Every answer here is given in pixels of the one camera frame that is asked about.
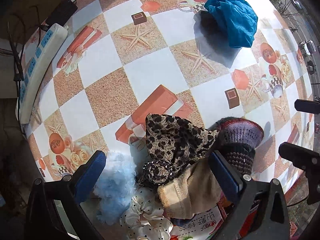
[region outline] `power strip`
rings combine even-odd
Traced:
[[[24,82],[20,82],[21,124],[29,123],[33,103],[44,74],[67,36],[68,30],[55,23],[50,27],[37,47],[35,56],[31,59],[28,70],[24,76]],[[18,118],[18,101],[16,106],[16,117]]]

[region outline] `light blue fluffy fabric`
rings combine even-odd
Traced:
[[[101,198],[97,218],[113,225],[128,209],[135,188],[135,167],[131,156],[108,152],[106,166],[96,182],[93,193]]]

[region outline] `purple knitted hat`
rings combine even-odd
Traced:
[[[263,139],[263,129],[255,122],[244,118],[226,117],[217,122],[220,127],[219,143],[244,143],[257,148]]]
[[[255,148],[261,143],[263,129],[250,120],[226,117],[219,120],[218,150],[240,174],[251,174]]]

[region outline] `white satin fabric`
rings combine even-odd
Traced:
[[[128,239],[169,240],[173,228],[163,216],[161,202],[155,200],[156,191],[142,187],[131,199],[130,207],[120,217],[120,225],[128,230]]]

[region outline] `screw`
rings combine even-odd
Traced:
[[[62,179],[63,179],[63,181],[70,181],[72,179],[72,176],[67,174],[67,175],[63,176]]]
[[[277,179],[273,179],[272,182],[273,182],[274,184],[276,184],[277,186],[280,184],[280,181],[277,180]]]
[[[250,181],[251,180],[251,176],[248,175],[248,174],[244,174],[243,175],[243,179],[246,180],[246,181]]]
[[[36,179],[35,182],[34,182],[34,184],[35,184],[35,185],[39,185],[39,184],[41,183],[41,181],[42,181],[41,179]]]

